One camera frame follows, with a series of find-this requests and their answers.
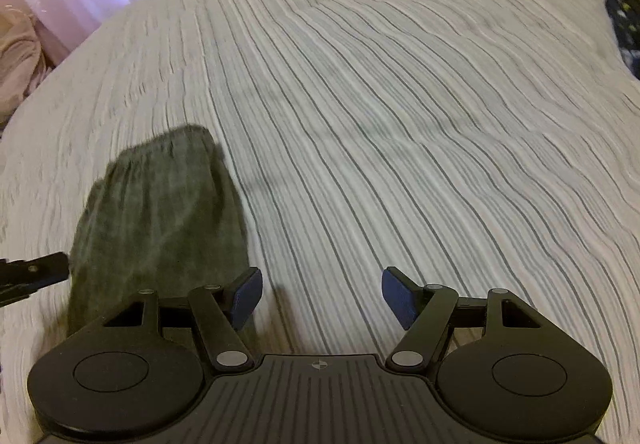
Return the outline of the pink crumpled cloth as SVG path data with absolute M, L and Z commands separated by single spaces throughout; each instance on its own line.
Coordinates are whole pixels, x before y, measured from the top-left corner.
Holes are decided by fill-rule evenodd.
M 1 130 L 51 71 L 38 25 L 20 9 L 1 10 Z

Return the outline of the dark grey garment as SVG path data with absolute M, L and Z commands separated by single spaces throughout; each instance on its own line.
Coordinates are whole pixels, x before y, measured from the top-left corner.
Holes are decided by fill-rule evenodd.
M 183 297 L 250 266 L 247 231 L 224 153 L 186 125 L 125 149 L 93 184 L 70 249 L 67 331 L 141 289 Z

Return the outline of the dark patterned garment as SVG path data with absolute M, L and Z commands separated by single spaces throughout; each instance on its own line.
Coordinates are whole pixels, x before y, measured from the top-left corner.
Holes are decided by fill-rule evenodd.
M 639 0 L 605 0 L 620 57 L 634 77 L 639 78 Z

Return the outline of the white striped bedspread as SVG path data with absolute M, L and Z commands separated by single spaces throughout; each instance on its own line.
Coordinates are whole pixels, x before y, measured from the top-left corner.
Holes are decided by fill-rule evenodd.
M 1 141 L 1 253 L 69 251 L 128 147 L 200 125 L 266 279 L 268 352 L 385 353 L 393 265 L 504 287 L 608 366 L 639 438 L 639 82 L 605 0 L 138 0 Z

